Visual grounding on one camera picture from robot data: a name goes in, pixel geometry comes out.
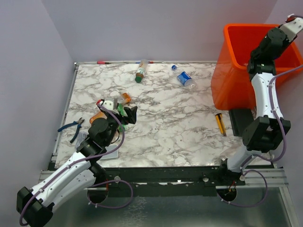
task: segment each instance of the orange bin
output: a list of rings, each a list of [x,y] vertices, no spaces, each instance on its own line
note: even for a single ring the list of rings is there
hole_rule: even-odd
[[[257,48],[267,32],[277,25],[228,24],[224,27],[224,43],[211,81],[214,106],[219,110],[256,106],[255,93],[246,71],[250,52]],[[292,43],[276,61],[277,74],[303,64]],[[299,70],[277,79],[277,88]]]

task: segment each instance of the marble table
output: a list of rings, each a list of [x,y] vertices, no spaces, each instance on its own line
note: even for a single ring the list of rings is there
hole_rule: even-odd
[[[96,101],[125,91],[132,97],[129,106],[138,106],[137,123],[127,126],[119,157],[100,160],[103,167],[213,166],[240,146],[228,112],[214,107],[210,82],[215,64],[177,64],[196,81],[193,91],[177,81],[171,66],[150,64],[140,84],[134,81],[138,64],[79,66],[66,123],[82,117],[81,130],[87,131],[90,117],[98,111]],[[219,112],[227,137],[220,133],[215,119]],[[75,143],[69,142],[74,133],[75,126],[62,132],[55,167],[75,151]],[[269,163],[258,158],[253,164]]]

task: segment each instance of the bottle label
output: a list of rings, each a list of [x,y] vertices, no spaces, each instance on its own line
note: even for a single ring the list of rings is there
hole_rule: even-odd
[[[138,68],[137,73],[141,73],[142,75],[144,75],[145,68]]]
[[[177,76],[177,79],[185,86],[185,82],[191,79],[191,77],[186,73],[182,72],[179,76]]]

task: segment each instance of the gray wall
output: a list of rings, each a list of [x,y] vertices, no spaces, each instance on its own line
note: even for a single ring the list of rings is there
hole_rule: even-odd
[[[227,23],[264,23],[276,0],[43,0],[75,61],[217,60]]]
[[[50,160],[73,61],[40,0],[0,3],[0,226]]]
[[[279,0],[267,22],[273,23],[285,20],[285,16],[295,13],[302,14],[302,0],[292,0],[291,3]],[[303,55],[303,33],[298,35],[296,44]],[[303,73],[296,78],[288,81],[278,91],[279,105],[284,118],[291,121],[292,127],[287,134],[286,155],[279,162],[280,166],[285,168],[287,179],[289,181],[289,191],[296,209],[301,226],[303,226],[303,194],[301,174],[303,163],[302,139],[303,139]],[[283,144],[277,149],[276,155],[282,151]]]

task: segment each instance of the small bolt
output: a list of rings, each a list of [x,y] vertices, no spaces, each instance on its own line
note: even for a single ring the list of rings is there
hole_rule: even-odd
[[[239,178],[240,181],[245,181],[245,176],[241,175]]]
[[[114,181],[115,181],[116,183],[118,183],[120,180],[121,180],[121,178],[120,178],[119,176],[115,176],[115,177],[114,177]]]

